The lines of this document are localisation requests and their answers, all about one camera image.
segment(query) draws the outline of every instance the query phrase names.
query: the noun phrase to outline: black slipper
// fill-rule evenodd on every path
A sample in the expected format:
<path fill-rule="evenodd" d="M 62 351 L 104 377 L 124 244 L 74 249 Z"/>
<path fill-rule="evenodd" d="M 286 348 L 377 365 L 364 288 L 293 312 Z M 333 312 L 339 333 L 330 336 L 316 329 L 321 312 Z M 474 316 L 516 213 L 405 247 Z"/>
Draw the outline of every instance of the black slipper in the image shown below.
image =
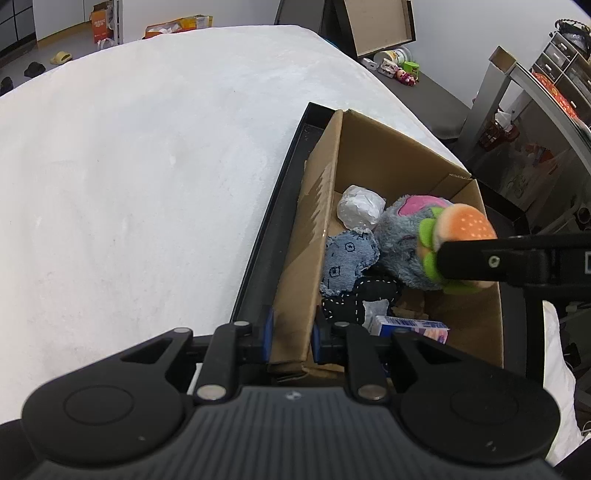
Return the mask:
<path fill-rule="evenodd" d="M 12 79 L 10 77 L 4 77 L 0 82 L 0 96 L 10 92 L 13 88 Z"/>
<path fill-rule="evenodd" d="M 25 77 L 30 79 L 35 78 L 45 71 L 45 67 L 39 62 L 32 61 L 31 64 L 25 70 Z"/>

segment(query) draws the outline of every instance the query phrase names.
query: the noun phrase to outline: silver screw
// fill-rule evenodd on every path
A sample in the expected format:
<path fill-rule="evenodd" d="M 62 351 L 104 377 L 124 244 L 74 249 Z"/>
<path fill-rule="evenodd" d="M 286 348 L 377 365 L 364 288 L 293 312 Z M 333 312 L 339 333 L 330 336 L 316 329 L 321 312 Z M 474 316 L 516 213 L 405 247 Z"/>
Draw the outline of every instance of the silver screw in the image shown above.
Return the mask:
<path fill-rule="evenodd" d="M 204 385 L 197 389 L 197 396 L 202 400 L 219 400 L 226 396 L 226 389 L 221 385 Z"/>
<path fill-rule="evenodd" d="M 488 266 L 491 268 L 496 268 L 501 264 L 501 259 L 496 255 L 491 255 L 488 258 Z"/>
<path fill-rule="evenodd" d="M 365 400 L 381 400 L 386 396 L 387 390 L 379 385 L 364 385 L 357 390 L 357 394 Z"/>

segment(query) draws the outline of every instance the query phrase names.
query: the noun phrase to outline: white tissue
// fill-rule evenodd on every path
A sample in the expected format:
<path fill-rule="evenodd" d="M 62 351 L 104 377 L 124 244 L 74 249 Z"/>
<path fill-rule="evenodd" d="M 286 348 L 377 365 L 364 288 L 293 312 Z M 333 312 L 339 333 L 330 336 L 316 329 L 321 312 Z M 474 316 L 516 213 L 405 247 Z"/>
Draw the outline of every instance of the white tissue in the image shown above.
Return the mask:
<path fill-rule="evenodd" d="M 499 111 L 495 114 L 495 120 L 501 126 L 501 128 L 505 130 L 505 132 L 510 132 L 513 128 L 513 125 L 511 125 L 510 113 Z"/>
<path fill-rule="evenodd" d="M 336 206 L 336 214 L 349 230 L 372 229 L 382 215 L 386 201 L 377 193 L 357 185 L 345 190 Z"/>
<path fill-rule="evenodd" d="M 363 327 L 369 331 L 371 321 L 377 315 L 385 316 L 388 314 L 388 307 L 390 302 L 388 299 L 376 300 L 376 301 L 363 301 L 363 308 L 365 308 L 365 321 Z"/>

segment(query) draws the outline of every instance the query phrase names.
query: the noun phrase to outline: floor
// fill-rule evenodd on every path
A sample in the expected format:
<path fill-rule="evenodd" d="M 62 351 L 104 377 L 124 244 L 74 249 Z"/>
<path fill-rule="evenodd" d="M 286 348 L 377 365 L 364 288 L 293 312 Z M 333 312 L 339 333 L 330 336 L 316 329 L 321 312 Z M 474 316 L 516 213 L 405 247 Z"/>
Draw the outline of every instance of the floor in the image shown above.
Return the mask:
<path fill-rule="evenodd" d="M 70 34 L 60 38 L 49 37 L 41 47 L 35 45 L 32 50 L 24 53 L 10 63 L 0 68 L 0 79 L 10 77 L 15 88 L 25 83 L 29 78 L 24 76 L 24 72 L 32 61 L 37 61 L 47 69 L 51 70 L 57 67 L 49 63 L 50 59 L 60 50 L 71 53 L 74 60 L 84 57 L 96 51 L 96 44 L 93 42 L 92 29 L 90 23 L 76 27 Z"/>

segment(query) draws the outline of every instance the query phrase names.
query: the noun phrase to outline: white blanket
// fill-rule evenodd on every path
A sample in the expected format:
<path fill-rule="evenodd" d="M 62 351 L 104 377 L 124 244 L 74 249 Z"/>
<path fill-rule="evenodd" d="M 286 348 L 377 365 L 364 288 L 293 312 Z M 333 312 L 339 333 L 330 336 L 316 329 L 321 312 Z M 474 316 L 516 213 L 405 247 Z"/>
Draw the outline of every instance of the white blanket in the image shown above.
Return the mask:
<path fill-rule="evenodd" d="M 161 35 L 0 98 L 0 423 L 58 375 L 228 321 L 308 102 L 457 162 L 373 75 L 299 27 Z"/>

